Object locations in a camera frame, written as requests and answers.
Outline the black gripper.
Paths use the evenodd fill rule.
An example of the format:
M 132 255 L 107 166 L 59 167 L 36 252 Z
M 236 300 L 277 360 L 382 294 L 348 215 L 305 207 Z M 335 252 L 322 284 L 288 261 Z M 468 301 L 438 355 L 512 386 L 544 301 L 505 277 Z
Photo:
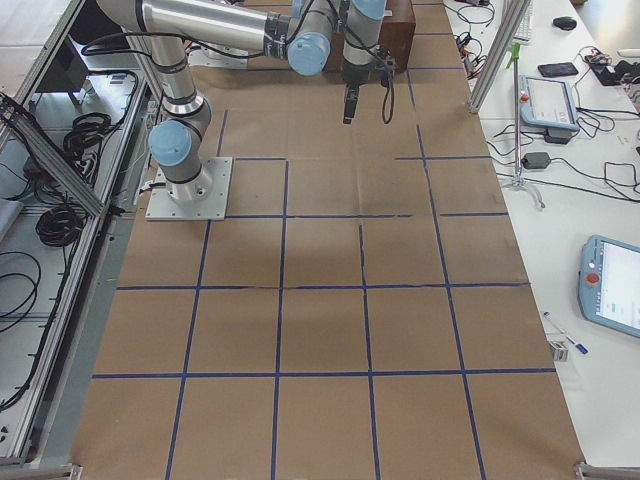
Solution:
M 341 78 L 345 83 L 344 94 L 344 124 L 351 124 L 357 109 L 359 100 L 359 88 L 369 82 L 372 67 L 369 63 L 364 65 L 343 62 L 341 66 Z

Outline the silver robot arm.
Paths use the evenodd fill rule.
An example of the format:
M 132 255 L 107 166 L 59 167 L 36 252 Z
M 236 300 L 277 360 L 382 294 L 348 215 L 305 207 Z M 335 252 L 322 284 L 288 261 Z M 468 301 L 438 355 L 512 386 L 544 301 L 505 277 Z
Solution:
M 378 44 L 383 1 L 295 1 L 289 15 L 220 1 L 101 1 L 98 6 L 124 33 L 148 40 L 143 54 L 168 115 L 152 129 L 149 147 L 168 196 L 177 203 L 205 198 L 214 180 L 199 157 L 211 105 L 195 86 L 187 41 L 283 60 L 298 74 L 314 76 L 327 63 L 333 35 L 341 33 L 344 123 L 354 119 L 359 90 L 375 70 L 383 71 L 389 91 L 383 121 L 389 123 L 393 116 L 394 64 Z

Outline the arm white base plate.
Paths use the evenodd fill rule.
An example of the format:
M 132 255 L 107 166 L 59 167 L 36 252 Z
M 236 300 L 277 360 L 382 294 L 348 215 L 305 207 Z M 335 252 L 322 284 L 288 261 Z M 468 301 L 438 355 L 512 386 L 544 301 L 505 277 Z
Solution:
M 150 221 L 222 221 L 226 217 L 232 157 L 211 157 L 202 161 L 193 181 L 175 184 L 158 170 L 145 217 Z

